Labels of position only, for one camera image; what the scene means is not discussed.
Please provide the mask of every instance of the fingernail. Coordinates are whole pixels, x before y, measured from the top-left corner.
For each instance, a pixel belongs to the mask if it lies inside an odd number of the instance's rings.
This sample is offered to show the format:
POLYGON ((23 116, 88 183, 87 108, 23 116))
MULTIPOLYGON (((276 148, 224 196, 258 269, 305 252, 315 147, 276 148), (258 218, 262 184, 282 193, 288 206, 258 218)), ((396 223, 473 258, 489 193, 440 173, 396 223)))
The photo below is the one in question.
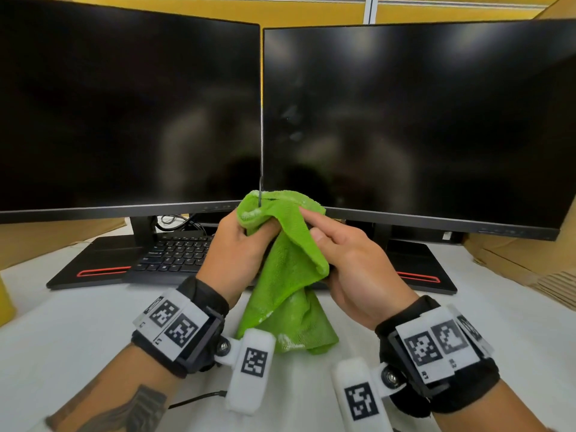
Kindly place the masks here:
POLYGON ((312 236, 312 239, 315 242, 318 242, 322 239, 322 237, 324 236, 324 234, 322 233, 322 231, 316 227, 313 227, 310 229, 310 235, 312 236))

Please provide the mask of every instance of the black monitor screen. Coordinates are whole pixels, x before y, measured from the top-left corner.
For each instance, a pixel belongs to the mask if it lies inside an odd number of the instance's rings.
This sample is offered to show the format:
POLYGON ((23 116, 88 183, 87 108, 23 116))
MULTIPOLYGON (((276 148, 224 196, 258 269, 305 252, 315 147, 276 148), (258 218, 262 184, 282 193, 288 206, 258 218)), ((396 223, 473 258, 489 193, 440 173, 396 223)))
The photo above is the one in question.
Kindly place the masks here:
POLYGON ((558 228, 576 194, 576 21, 270 29, 264 188, 558 228))
POLYGON ((0 211, 242 199, 259 26, 0 0, 0 109, 0 211))

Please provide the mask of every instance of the red accent stripe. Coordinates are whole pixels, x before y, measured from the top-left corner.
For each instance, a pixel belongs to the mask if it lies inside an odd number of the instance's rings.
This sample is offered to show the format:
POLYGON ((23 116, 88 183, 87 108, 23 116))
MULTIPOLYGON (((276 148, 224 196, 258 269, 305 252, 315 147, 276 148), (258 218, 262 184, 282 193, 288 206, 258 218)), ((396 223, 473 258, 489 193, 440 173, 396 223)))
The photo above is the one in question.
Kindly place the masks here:
POLYGON ((430 283, 442 283, 440 282, 440 279, 438 279, 436 276, 427 276, 425 274, 416 274, 416 273, 403 273, 401 271, 396 272, 400 275, 402 279, 409 279, 411 281, 421 281, 430 283))
POLYGON ((103 276, 105 274, 123 274, 126 273, 131 267, 113 267, 113 268, 96 268, 96 269, 83 269, 76 274, 78 278, 86 278, 88 276, 103 276))

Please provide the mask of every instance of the hand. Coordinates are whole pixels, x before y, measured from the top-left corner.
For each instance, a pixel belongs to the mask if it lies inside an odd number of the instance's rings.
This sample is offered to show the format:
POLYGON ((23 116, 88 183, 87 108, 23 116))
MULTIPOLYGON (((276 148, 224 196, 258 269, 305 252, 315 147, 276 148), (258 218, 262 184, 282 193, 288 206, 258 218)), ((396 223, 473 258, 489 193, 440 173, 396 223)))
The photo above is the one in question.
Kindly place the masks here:
POLYGON ((300 211, 314 226, 310 234, 320 251, 336 267, 326 280, 330 295, 354 321, 374 330, 418 299, 382 248, 363 231, 316 212, 300 211))
POLYGON ((280 224, 272 218, 246 236, 234 210, 220 221, 196 278, 218 292, 232 308, 258 273, 266 247, 278 232, 280 224))

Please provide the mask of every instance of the tattoo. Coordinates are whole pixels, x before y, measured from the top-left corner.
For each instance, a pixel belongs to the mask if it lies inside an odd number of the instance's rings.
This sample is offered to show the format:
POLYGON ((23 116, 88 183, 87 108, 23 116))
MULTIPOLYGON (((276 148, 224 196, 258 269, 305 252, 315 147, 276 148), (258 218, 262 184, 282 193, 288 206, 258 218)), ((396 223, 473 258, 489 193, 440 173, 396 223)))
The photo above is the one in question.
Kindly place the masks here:
POLYGON ((46 425, 52 429, 56 430, 58 426, 60 426, 61 422, 63 422, 68 415, 70 415, 95 389, 96 385, 98 385, 98 376, 93 378, 88 385, 82 388, 78 394, 72 397, 68 403, 62 406, 59 410, 57 410, 53 415, 46 418, 46 425))
POLYGON ((165 394, 140 385, 127 403, 92 417, 76 432, 154 432, 166 412, 165 394))

